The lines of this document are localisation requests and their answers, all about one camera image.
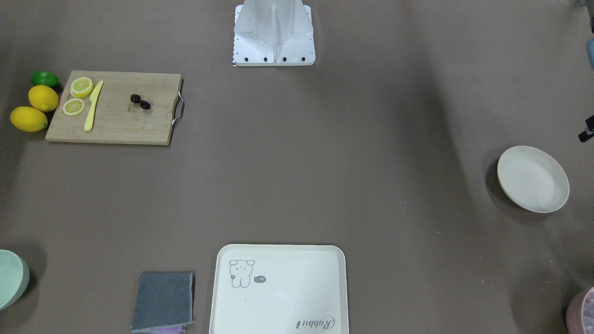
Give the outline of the cream round plate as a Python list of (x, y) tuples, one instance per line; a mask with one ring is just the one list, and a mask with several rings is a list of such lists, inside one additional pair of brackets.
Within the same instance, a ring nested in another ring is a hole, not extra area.
[(555, 212), (570, 195), (567, 175), (558, 161), (531, 146), (505, 150), (497, 161), (497, 180), (511, 201), (531, 212)]

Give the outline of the cream rectangular tray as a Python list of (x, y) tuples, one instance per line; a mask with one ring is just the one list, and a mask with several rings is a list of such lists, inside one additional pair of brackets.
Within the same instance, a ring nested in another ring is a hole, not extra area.
[(216, 258), (211, 334), (348, 334), (346, 258), (333, 245), (229, 244)]

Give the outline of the pink bowl with ice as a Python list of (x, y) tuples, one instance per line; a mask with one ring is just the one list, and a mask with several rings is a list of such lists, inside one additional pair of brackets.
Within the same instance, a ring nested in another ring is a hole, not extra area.
[(594, 333), (594, 288), (585, 289), (571, 300), (566, 312), (569, 334)]

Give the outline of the dark red cherries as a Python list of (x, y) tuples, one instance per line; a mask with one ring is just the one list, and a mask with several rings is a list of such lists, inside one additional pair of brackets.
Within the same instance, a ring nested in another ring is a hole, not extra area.
[(134, 108), (141, 108), (142, 110), (150, 110), (151, 104), (140, 97), (138, 94), (130, 95), (130, 104), (128, 105), (128, 112), (132, 111)]

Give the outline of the grey folded cloth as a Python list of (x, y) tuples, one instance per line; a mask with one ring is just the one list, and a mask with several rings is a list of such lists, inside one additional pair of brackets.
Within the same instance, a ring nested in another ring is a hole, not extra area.
[(193, 323), (191, 271), (146, 271), (138, 280), (133, 334), (185, 334)]

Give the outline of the wooden cutting board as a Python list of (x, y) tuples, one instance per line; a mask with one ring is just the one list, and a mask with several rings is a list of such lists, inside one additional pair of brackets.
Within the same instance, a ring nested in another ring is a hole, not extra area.
[[(62, 112), (62, 105), (72, 98), (70, 85), (79, 77), (91, 78), (94, 84), (104, 81), (91, 131), (84, 130), (90, 108), (88, 97), (84, 100), (86, 108), (81, 114), (67, 116)], [(181, 97), (183, 82), (181, 74), (72, 70), (47, 128), (46, 139), (53, 142), (167, 146), (174, 125), (181, 120), (184, 111)], [(128, 112), (132, 94), (138, 94), (149, 102), (151, 109), (137, 107)]]

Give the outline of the yellow plastic knife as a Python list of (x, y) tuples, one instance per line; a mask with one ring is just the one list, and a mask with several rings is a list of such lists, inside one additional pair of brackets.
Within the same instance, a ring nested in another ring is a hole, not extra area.
[(96, 113), (96, 108), (97, 108), (97, 102), (98, 102), (98, 97), (101, 93), (102, 87), (103, 87), (104, 81), (100, 80), (100, 82), (98, 82), (94, 89), (92, 90), (91, 94), (90, 94), (90, 108), (89, 108), (89, 112), (87, 114), (85, 123), (84, 123), (84, 130), (85, 131), (91, 131), (93, 129), (93, 126), (95, 124), (95, 113)]

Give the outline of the lemon slice upper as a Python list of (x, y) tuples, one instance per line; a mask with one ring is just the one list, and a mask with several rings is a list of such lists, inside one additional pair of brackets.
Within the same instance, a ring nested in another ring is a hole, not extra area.
[(94, 89), (94, 84), (91, 78), (79, 77), (73, 80), (70, 85), (70, 94), (72, 97), (83, 99), (86, 98)]

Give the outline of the lemon slice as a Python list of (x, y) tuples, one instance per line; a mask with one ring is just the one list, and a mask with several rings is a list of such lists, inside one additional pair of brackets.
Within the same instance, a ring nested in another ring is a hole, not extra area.
[(86, 98), (94, 89), (94, 84), (91, 78), (79, 77), (73, 80), (70, 85), (70, 94), (72, 97), (83, 99)]
[(86, 103), (80, 98), (71, 98), (62, 106), (62, 112), (67, 116), (77, 116), (86, 108)]

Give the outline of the lemon slice lower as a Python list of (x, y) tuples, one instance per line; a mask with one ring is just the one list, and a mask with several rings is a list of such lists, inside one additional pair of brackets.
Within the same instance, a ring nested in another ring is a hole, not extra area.
[(71, 98), (62, 106), (62, 112), (67, 116), (77, 116), (86, 108), (86, 103), (80, 98)]

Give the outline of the yellow lemon far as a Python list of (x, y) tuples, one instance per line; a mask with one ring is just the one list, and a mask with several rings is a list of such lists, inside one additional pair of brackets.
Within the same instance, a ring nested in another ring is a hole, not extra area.
[(28, 91), (28, 101), (42, 112), (55, 110), (59, 104), (58, 94), (47, 85), (35, 85)]

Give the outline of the green lime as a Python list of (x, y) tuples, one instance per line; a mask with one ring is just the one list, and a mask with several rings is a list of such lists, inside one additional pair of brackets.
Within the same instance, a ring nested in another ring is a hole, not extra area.
[(56, 74), (50, 71), (36, 71), (30, 76), (33, 85), (46, 85), (51, 89), (61, 87), (61, 82)]

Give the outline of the yellow lemon near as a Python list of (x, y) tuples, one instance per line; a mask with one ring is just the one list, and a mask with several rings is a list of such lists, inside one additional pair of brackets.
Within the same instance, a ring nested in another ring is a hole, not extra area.
[(41, 131), (49, 123), (42, 111), (27, 106), (15, 108), (11, 112), (9, 119), (17, 129), (25, 132)]

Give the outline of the mint green bowl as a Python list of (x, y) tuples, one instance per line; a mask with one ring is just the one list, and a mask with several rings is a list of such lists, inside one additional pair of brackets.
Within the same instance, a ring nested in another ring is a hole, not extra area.
[(12, 251), (0, 250), (0, 309), (21, 298), (29, 279), (30, 271), (24, 259)]

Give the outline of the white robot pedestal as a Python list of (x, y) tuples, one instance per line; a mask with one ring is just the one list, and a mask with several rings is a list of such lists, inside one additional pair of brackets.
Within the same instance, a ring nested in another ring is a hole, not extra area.
[(301, 0), (245, 0), (235, 7), (232, 64), (316, 63), (310, 6)]

